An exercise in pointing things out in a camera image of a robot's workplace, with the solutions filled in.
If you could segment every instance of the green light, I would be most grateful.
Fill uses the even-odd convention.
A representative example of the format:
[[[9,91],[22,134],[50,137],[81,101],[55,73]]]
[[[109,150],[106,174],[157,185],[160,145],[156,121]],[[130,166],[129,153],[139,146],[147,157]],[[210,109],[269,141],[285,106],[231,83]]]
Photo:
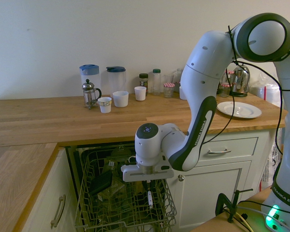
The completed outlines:
[[[273,217],[274,214],[277,212],[277,210],[279,209],[278,205],[274,205],[272,207],[272,209],[270,210],[270,212],[268,213],[269,216]],[[266,224],[268,224],[268,222],[271,222],[273,219],[270,217],[266,217]]]

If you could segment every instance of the stainless steel kettle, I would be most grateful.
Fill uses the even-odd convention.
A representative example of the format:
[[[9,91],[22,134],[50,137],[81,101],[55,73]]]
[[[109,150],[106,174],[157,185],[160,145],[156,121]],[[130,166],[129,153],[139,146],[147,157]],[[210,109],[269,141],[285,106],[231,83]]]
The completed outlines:
[[[249,90],[250,72],[245,65],[237,66],[232,76],[230,95],[246,97]]]

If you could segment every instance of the dish rack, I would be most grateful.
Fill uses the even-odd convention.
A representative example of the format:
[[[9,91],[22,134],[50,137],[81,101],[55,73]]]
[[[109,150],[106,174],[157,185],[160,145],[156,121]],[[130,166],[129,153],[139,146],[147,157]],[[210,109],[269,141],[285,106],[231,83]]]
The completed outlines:
[[[120,157],[125,162],[130,161],[129,158],[130,155]],[[91,152],[83,157],[83,180],[75,215],[75,227],[84,228],[86,232],[171,232],[172,226],[176,224],[176,208],[164,179],[151,181],[149,184],[153,198],[152,209],[148,204],[145,189],[147,184],[123,182],[120,171],[117,179],[121,178],[120,183],[125,187],[124,197],[117,196],[105,203],[101,195],[89,194],[90,183],[102,173],[106,160],[105,154],[99,155],[97,152]]]

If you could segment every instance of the butcher block counter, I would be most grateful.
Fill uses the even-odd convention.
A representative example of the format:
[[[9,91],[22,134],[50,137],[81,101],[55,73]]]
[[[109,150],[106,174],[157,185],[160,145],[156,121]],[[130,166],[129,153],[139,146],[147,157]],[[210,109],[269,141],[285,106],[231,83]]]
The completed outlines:
[[[233,118],[224,132],[277,127],[279,108],[254,96],[235,98],[254,105],[262,115]],[[232,101],[217,97],[217,102]],[[280,127],[285,126],[283,111]],[[218,110],[209,134],[220,132],[230,116]],[[21,231],[51,169],[58,147],[134,140],[140,125],[175,123],[187,132],[190,108],[175,93],[173,98],[149,94],[145,101],[129,95],[129,104],[102,114],[88,110],[83,97],[0,101],[0,231]]]

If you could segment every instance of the franka emika robot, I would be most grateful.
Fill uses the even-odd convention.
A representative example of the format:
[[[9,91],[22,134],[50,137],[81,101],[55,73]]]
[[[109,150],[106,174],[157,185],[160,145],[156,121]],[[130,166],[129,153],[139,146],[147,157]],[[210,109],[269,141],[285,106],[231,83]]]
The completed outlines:
[[[150,181],[171,178],[173,169],[188,171],[199,159],[202,143],[213,119],[216,90],[231,62],[273,62],[288,110],[284,155],[272,192],[261,207],[290,229],[290,23],[283,17],[264,13],[250,17],[229,32],[209,31],[193,49],[181,77],[181,87],[191,109],[185,135],[175,124],[146,123],[135,135],[136,165],[122,166],[123,179]],[[272,231],[288,231],[271,217],[265,225]]]

